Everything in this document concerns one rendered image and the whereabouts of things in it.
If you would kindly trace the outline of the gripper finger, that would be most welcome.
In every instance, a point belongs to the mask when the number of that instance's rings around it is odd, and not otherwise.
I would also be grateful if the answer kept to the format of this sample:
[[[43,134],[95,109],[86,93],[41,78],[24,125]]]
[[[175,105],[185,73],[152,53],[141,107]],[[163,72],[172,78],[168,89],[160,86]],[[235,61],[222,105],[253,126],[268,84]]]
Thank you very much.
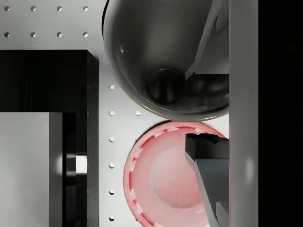
[[[229,0],[212,0],[185,79],[186,97],[210,98],[229,93]]]
[[[185,135],[185,158],[195,172],[210,227],[229,227],[229,140]]]

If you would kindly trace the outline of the red plate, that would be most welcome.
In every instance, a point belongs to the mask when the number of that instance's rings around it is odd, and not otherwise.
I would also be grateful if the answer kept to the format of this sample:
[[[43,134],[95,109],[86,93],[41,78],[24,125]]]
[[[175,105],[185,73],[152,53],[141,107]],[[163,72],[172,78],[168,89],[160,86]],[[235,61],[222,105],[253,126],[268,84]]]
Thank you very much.
[[[186,161],[186,135],[220,132],[200,122],[171,121],[146,132],[124,167],[127,204],[143,227],[210,227],[196,175]]]

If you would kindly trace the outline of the black plate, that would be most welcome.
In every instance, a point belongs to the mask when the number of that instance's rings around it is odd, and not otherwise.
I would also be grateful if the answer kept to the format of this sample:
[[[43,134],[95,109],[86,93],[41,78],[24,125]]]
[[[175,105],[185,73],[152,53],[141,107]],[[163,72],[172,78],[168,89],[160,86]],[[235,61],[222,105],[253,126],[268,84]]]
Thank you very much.
[[[212,0],[107,0],[102,36],[109,67],[131,99],[163,118],[199,122],[228,114],[229,96],[186,97]]]

